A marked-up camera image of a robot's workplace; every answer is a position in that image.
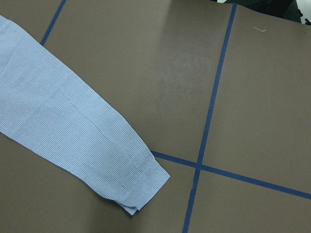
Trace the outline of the blue striped button shirt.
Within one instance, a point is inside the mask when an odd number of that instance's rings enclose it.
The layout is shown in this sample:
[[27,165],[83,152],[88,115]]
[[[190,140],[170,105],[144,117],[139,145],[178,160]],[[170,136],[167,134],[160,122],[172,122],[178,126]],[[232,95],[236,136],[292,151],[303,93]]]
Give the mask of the blue striped button shirt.
[[5,17],[0,19],[0,131],[131,215],[170,177],[119,112]]

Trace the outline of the brown table mat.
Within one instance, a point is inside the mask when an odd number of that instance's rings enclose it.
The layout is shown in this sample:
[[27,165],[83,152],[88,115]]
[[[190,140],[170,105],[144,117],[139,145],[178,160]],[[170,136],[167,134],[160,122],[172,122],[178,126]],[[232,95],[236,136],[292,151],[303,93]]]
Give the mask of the brown table mat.
[[0,13],[171,176],[130,216],[1,136],[1,232],[310,232],[310,26],[209,0],[3,0]]

